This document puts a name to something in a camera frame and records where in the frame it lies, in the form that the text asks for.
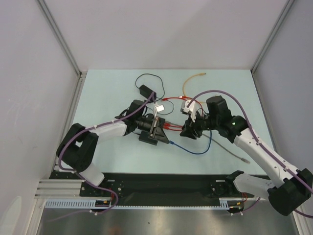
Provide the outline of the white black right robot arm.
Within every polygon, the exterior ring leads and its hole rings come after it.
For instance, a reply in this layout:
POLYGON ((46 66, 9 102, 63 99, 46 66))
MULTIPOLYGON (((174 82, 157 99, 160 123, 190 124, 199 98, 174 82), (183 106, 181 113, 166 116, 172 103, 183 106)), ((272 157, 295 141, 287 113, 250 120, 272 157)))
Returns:
POLYGON ((182 137, 196 140, 203 131, 216 130, 247 153, 267 174, 262 179, 237 170, 227 177, 225 191, 229 196, 241 192, 266 199, 281 215, 287 216, 306 202, 313 193, 313 174, 308 169, 300 170, 269 149, 254 132, 247 117, 234 116, 222 96, 207 99, 208 114, 199 114, 195 101, 182 103, 181 112, 188 115, 183 125, 182 137))

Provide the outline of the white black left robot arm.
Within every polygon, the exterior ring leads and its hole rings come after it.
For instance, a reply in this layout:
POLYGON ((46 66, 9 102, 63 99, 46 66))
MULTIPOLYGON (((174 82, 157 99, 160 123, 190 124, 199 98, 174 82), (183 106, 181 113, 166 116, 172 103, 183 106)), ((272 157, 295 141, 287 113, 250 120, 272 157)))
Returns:
POLYGON ((59 164, 65 163, 71 171, 89 181, 90 190, 95 195, 104 195, 108 190, 108 184, 104 181, 105 175, 92 162, 100 143, 126 136, 136 129, 145 134, 144 142, 169 143, 163 130, 164 121, 158 116, 160 111, 165 110, 164 106, 155 102, 153 113, 146 114, 147 103, 148 101, 134 100, 112 121, 93 127, 87 128, 79 123, 73 124, 56 151, 59 164))

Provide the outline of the black network switch box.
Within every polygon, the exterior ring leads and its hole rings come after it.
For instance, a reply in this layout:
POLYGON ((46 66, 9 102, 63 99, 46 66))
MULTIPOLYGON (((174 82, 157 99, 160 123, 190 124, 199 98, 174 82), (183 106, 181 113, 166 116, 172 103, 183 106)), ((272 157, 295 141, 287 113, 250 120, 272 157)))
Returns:
POLYGON ((157 146, 157 143, 158 143, 157 140, 150 138, 150 133, 146 131, 141 131, 141 133, 139 134, 138 140, 147 144, 154 145, 154 146, 157 146))

